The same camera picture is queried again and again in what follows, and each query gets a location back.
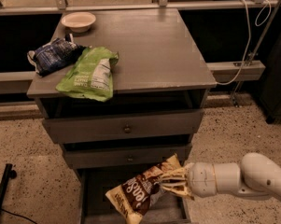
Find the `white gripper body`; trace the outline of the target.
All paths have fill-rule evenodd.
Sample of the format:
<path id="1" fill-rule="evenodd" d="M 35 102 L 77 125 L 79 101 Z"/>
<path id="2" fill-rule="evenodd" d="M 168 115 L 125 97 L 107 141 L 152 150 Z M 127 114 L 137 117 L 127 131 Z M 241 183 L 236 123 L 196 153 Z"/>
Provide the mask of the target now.
<path id="1" fill-rule="evenodd" d="M 188 187 L 194 195 L 201 198 L 216 195 L 216 179 L 211 163 L 191 163 L 187 179 Z"/>

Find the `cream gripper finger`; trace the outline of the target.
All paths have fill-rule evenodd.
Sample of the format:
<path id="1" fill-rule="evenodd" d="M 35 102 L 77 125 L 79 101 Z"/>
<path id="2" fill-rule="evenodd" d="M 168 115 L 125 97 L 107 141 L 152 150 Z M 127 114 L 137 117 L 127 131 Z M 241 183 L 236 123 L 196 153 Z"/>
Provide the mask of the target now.
<path id="1" fill-rule="evenodd" d="M 160 176 L 161 182 L 168 182 L 170 180 L 178 180 L 178 181 L 185 181 L 189 174 L 190 169 L 192 168 L 193 163 L 188 163 L 183 167 L 174 169 L 172 171 L 168 171 Z"/>
<path id="2" fill-rule="evenodd" d="M 161 184 L 161 188 L 181 198 L 188 198 L 188 199 L 193 198 L 190 189 L 184 183 L 182 184 L 164 183 Z"/>

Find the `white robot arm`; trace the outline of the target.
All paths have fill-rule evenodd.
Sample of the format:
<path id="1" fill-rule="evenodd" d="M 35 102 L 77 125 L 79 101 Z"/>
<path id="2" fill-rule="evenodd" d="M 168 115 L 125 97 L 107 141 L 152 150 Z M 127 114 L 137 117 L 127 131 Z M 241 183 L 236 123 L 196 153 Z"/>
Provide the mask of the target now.
<path id="1" fill-rule="evenodd" d="M 183 198 L 229 194 L 250 200 L 281 202 L 281 167 L 259 153 L 247 153 L 241 163 L 188 163 L 159 179 L 162 189 Z"/>

